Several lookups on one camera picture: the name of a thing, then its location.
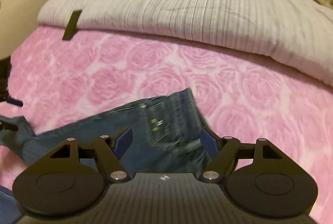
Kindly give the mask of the blue denim jeans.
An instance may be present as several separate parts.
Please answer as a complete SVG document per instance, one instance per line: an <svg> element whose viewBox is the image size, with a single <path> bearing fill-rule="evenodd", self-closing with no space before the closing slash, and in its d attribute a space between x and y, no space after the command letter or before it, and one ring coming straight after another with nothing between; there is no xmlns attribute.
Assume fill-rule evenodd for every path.
<svg viewBox="0 0 333 224"><path fill-rule="evenodd" d="M190 89L141 99L42 134L24 117L2 117L1 144L28 164L12 191L1 188L1 223L111 223L101 204L123 206L142 199L136 211L148 222L170 220L175 189L195 183L211 157L200 142L207 127ZM90 144L101 136L133 130L133 142L120 163L125 182L106 180L93 159L52 158L67 138ZM114 198L112 192L125 195Z"/></svg>

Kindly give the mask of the pink rose pattern blanket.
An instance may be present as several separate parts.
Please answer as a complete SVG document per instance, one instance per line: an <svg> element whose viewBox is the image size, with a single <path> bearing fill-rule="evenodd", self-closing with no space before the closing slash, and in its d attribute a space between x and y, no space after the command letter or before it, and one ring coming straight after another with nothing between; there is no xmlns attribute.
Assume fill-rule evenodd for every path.
<svg viewBox="0 0 333 224"><path fill-rule="evenodd" d="M271 58L193 41L39 27L11 56L9 91L36 133L191 88L217 134L266 137L318 184L312 217L332 223L332 88Z"/></svg>

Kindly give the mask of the small black flat device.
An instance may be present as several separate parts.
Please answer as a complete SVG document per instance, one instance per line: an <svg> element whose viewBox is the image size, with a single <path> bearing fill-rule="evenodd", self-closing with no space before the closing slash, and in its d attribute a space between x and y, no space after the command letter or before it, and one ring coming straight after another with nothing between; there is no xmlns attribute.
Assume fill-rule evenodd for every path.
<svg viewBox="0 0 333 224"><path fill-rule="evenodd" d="M82 10L75 10L72 12L72 14L70 16L70 20L68 21L68 24L64 31L64 35L62 38L63 41L70 41L74 37L76 32L78 31L77 23L78 23L78 19L79 19L81 13L82 13Z"/></svg>

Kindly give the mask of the white striped rolled quilt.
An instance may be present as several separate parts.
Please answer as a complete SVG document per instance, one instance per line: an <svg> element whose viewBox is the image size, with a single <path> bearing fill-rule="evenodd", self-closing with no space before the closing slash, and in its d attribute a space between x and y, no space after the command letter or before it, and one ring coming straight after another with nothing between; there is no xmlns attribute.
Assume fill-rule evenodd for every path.
<svg viewBox="0 0 333 224"><path fill-rule="evenodd" d="M162 35L264 55L332 84L332 10L313 0L48 0L38 22Z"/></svg>

